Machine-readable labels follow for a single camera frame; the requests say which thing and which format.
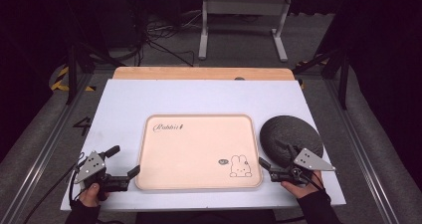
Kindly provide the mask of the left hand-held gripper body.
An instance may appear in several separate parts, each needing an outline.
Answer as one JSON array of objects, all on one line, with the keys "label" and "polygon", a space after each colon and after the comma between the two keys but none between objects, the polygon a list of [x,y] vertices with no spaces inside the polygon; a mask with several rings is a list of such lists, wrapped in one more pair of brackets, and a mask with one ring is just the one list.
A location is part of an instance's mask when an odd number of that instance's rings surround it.
[{"label": "left hand-held gripper body", "polygon": [[101,158],[101,152],[92,151],[91,154],[77,165],[77,174],[74,180],[81,189],[87,189],[93,183],[98,183],[100,192],[126,191],[130,179],[127,176],[112,176],[106,173],[106,158]]}]

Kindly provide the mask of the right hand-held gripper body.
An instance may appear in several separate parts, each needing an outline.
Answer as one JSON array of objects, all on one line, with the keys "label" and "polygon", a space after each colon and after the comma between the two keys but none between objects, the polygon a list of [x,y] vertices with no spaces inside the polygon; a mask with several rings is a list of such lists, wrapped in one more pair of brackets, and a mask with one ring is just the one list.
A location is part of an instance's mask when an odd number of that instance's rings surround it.
[{"label": "right hand-held gripper body", "polygon": [[309,184],[313,173],[319,171],[335,171],[335,167],[307,148],[297,148],[298,156],[294,162],[288,158],[286,168],[272,167],[270,178],[273,182],[289,181],[294,185]]}]

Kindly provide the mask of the dark grey round hat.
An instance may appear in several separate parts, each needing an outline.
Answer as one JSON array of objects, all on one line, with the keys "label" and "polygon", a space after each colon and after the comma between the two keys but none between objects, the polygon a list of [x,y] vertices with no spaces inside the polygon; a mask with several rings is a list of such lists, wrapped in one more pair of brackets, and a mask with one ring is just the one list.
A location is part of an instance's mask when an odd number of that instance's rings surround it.
[{"label": "dark grey round hat", "polygon": [[323,144],[315,128],[306,121],[290,116],[278,115],[267,120],[259,135],[264,153],[282,168],[291,164],[289,146],[299,150],[307,148],[317,156],[323,155]]}]

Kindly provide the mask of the pink tray with rabbit print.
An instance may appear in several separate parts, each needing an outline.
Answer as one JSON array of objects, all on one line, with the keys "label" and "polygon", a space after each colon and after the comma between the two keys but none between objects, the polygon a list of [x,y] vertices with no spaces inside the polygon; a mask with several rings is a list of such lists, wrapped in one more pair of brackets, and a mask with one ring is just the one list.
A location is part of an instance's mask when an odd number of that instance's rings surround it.
[{"label": "pink tray with rabbit print", "polygon": [[263,180],[254,127],[244,114],[153,115],[139,165],[142,190],[255,188]]}]

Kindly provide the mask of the person's right hand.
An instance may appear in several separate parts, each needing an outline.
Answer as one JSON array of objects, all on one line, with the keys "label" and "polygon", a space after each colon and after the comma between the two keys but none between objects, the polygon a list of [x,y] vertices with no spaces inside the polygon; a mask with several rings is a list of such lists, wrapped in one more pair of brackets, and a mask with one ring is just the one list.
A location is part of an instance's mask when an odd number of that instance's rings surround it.
[{"label": "person's right hand", "polygon": [[288,181],[283,181],[281,185],[292,193],[297,199],[301,199],[307,195],[310,195],[314,192],[323,190],[323,181],[320,171],[315,171],[312,176],[312,181],[306,186],[297,186]]}]

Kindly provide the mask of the person's left hand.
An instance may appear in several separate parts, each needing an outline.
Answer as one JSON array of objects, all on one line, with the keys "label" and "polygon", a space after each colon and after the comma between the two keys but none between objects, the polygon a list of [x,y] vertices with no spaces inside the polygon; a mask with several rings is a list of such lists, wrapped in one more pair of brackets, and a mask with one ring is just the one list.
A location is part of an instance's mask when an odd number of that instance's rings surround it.
[{"label": "person's left hand", "polygon": [[79,197],[79,200],[86,207],[97,207],[100,205],[100,200],[98,199],[98,194],[100,192],[100,185],[98,183],[93,183],[88,189],[83,191]]}]

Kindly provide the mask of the black tape cross mark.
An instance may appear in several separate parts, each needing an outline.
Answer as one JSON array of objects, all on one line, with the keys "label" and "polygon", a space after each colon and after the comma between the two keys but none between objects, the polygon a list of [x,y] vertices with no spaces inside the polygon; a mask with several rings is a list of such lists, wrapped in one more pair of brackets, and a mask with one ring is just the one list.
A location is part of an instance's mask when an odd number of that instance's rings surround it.
[{"label": "black tape cross mark", "polygon": [[74,124],[74,128],[80,128],[82,130],[81,136],[85,136],[88,133],[89,128],[91,127],[91,119],[86,116],[83,119],[77,121]]}]

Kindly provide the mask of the black tripod stand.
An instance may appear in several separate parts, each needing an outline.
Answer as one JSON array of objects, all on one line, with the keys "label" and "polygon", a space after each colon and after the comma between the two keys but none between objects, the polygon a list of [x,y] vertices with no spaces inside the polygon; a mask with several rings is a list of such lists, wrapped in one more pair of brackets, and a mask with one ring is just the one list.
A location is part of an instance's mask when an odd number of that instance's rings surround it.
[{"label": "black tripod stand", "polygon": [[325,80],[332,80],[337,72],[339,74],[339,85],[337,90],[337,98],[340,106],[346,110],[346,90],[348,80],[349,63],[345,50],[335,49],[327,53],[317,55],[308,62],[300,62],[298,66],[293,69],[293,74],[298,75],[311,67],[314,67],[326,61],[320,75]]},{"label": "black tripod stand", "polygon": [[91,54],[96,55],[101,60],[111,64],[115,67],[124,67],[124,64],[118,60],[106,55],[99,50],[91,47],[90,45],[83,42],[72,43],[68,47],[68,62],[69,67],[69,93],[67,99],[67,105],[70,105],[76,98],[78,88],[78,67],[81,67],[84,74],[92,73],[95,69]]}]

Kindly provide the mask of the yellow and black floor tape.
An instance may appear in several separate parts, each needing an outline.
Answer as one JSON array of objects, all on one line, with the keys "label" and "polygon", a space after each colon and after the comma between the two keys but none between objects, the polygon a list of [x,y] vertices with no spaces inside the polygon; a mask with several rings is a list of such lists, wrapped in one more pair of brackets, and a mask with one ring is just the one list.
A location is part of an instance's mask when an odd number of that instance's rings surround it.
[{"label": "yellow and black floor tape", "polygon": [[69,85],[64,85],[63,84],[63,80],[65,75],[69,72],[69,67],[68,66],[63,66],[56,79],[53,81],[52,85],[51,85],[51,90],[52,91],[65,91],[68,92],[70,90],[70,86]]}]

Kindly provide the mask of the wooden table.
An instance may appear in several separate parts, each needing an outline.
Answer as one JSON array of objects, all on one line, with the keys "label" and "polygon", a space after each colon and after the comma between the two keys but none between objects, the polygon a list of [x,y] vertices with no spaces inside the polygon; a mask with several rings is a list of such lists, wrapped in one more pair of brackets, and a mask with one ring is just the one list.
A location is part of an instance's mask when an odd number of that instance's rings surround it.
[{"label": "wooden table", "polygon": [[119,67],[114,80],[236,80],[293,81],[290,69],[199,68],[199,67]]}]

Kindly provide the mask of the black computer tower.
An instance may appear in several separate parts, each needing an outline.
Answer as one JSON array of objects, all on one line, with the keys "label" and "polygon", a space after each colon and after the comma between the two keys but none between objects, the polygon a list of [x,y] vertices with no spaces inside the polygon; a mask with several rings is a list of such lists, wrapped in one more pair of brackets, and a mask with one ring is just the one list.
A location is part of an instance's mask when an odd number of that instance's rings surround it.
[{"label": "black computer tower", "polygon": [[135,32],[135,44],[142,46],[147,40],[148,15],[144,0],[126,0],[132,27]]}]

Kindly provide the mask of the white metal stand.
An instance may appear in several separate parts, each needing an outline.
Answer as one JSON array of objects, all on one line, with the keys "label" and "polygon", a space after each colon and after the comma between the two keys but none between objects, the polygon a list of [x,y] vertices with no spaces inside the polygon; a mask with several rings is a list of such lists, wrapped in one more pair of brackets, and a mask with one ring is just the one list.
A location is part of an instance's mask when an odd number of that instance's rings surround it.
[{"label": "white metal stand", "polygon": [[278,27],[271,30],[271,35],[280,61],[285,63],[288,56],[281,36],[291,3],[292,0],[202,0],[202,28],[198,59],[207,58],[209,14],[278,16]]}]

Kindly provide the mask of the aluminium floor rail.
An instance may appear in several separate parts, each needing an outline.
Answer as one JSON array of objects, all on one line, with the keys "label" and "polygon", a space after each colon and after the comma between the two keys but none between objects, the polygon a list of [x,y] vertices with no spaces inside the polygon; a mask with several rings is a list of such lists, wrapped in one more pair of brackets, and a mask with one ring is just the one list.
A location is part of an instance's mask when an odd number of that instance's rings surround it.
[{"label": "aluminium floor rail", "polygon": [[18,222],[92,76],[79,76],[69,105],[67,93],[55,92],[0,163],[0,224]]},{"label": "aluminium floor rail", "polygon": [[331,80],[324,80],[327,91],[334,102],[335,108],[340,116],[340,119],[345,126],[348,138],[351,142],[351,148],[354,156],[357,159],[358,165],[362,171],[365,182],[369,188],[373,200],[378,208],[378,211],[384,221],[384,224],[399,224],[399,220],[393,210],[391,203],[385,193],[385,190],[378,178],[378,175],[369,160],[369,156],[363,146],[360,137],[351,121],[351,118],[337,97],[337,88],[335,83]]}]

